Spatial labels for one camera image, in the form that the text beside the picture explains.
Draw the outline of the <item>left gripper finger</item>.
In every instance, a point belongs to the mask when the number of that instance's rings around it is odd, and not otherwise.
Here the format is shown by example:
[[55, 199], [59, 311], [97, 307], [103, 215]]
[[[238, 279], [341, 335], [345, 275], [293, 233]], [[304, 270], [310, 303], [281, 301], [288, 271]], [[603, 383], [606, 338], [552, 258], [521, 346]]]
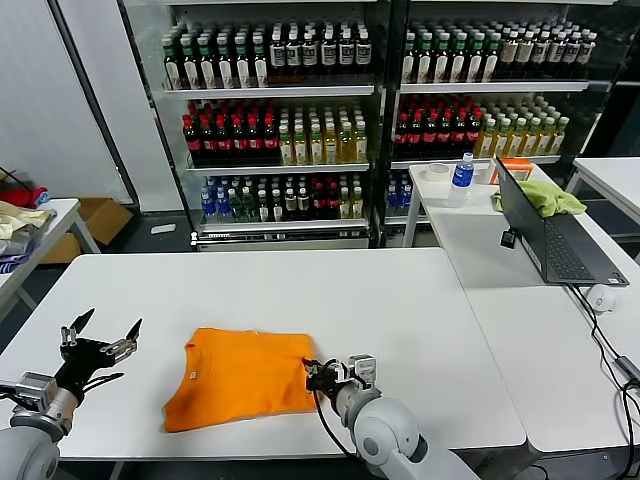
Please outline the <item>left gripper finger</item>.
[[114, 361], [122, 361], [132, 355], [137, 350], [141, 324], [142, 319], [139, 319], [124, 338], [101, 347], [100, 352], [111, 357]]
[[94, 312], [95, 309], [91, 308], [85, 313], [79, 315], [70, 326], [61, 327], [60, 332], [62, 346], [74, 346], [77, 344], [79, 334], [86, 327]]

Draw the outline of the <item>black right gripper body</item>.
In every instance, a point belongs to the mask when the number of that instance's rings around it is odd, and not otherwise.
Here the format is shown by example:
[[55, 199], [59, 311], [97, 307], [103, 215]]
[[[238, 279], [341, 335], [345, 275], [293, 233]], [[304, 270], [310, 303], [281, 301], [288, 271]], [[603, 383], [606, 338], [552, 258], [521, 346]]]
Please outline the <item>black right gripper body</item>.
[[348, 379], [340, 379], [337, 374], [322, 373], [317, 378], [317, 390], [323, 395], [336, 395], [341, 388], [349, 383]]

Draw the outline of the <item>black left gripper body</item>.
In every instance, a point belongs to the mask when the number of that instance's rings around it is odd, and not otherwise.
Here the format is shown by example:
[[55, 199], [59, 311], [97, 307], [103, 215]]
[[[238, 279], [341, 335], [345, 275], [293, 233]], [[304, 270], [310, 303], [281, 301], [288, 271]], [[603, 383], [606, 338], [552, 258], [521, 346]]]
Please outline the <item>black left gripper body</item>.
[[57, 386], [76, 398], [83, 398], [84, 389], [94, 373], [115, 365], [115, 355], [107, 352], [108, 346], [106, 342], [91, 339], [77, 339], [75, 344], [63, 343], [60, 346], [63, 364], [54, 375]]

